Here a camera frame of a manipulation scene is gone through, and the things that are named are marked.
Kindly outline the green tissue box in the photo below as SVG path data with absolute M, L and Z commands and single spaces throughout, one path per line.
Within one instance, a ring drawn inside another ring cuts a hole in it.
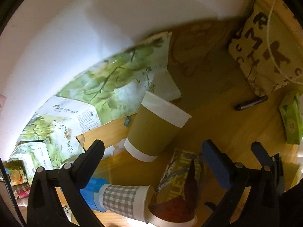
M 297 91 L 289 92 L 279 106 L 286 140 L 291 145 L 299 145 L 302 140 L 302 111 L 299 98 Z

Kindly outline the grey checkered paper cup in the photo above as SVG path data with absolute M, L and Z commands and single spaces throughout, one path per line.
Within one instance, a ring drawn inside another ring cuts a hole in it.
M 121 216 L 149 223 L 148 205 L 154 195 L 153 186 L 117 186 L 105 184 L 99 189 L 98 202 L 102 208 Z

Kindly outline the orange fruit print box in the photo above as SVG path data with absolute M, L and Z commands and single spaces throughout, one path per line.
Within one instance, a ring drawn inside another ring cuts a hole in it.
M 21 160 L 8 161 L 5 164 L 5 168 L 12 186 L 28 182 L 24 165 Z

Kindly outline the blue plastic cup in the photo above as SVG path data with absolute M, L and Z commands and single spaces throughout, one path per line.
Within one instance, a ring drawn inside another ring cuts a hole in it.
M 95 211 L 106 212 L 107 210 L 101 207 L 99 202 L 99 190 L 101 187 L 107 184 L 107 181 L 102 178 L 94 178 L 92 177 L 87 186 L 83 189 L 80 189 L 80 193 L 88 206 Z

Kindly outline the pink snack package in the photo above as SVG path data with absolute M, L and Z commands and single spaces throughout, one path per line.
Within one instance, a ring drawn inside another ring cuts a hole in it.
M 30 184 L 26 182 L 12 186 L 12 191 L 16 200 L 26 198 L 30 194 Z

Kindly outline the large grape print box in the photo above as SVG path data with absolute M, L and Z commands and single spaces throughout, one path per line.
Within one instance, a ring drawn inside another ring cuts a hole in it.
M 135 114 L 146 92 L 166 101 L 181 97 L 168 69 L 172 33 L 155 34 L 76 76 L 58 97 L 93 105 L 101 124 Z

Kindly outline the brown paper cup white rim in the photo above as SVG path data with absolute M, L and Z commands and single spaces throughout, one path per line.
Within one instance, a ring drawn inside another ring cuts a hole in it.
M 131 125 L 124 147 L 131 156 L 154 161 L 191 116 L 172 103 L 146 92 Z

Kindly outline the small grape print box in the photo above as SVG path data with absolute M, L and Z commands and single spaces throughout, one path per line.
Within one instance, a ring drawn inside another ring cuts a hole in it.
M 93 105 L 51 97 L 24 127 L 9 160 L 20 160 L 28 171 L 57 169 L 84 152 L 77 136 L 101 125 Z

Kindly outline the small grey clip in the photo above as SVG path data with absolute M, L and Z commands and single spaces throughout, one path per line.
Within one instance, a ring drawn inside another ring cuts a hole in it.
M 131 121 L 130 117 L 126 117 L 126 119 L 124 121 L 124 126 L 126 126 L 126 127 L 129 126 L 130 121 Z

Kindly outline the beige lettered paper bag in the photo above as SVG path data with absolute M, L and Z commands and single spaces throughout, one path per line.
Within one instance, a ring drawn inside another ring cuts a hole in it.
M 302 47 L 262 0 L 229 43 L 229 53 L 256 96 L 289 83 L 302 85 Z

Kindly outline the black marker pen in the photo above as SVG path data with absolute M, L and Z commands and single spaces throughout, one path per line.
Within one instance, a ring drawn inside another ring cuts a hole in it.
M 253 100 L 247 100 L 247 101 L 244 101 L 242 103 L 239 103 L 234 108 L 235 108 L 236 111 L 242 111 L 244 109 L 253 107 L 253 106 L 258 105 L 260 103 L 263 103 L 267 100 L 268 100 L 268 96 L 265 95 L 265 96 L 254 98 Z

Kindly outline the yellow snack packet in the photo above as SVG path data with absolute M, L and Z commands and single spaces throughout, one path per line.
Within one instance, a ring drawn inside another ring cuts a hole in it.
M 198 205 L 198 188 L 203 175 L 201 153 L 175 149 L 148 206 L 151 213 L 169 222 L 192 220 Z

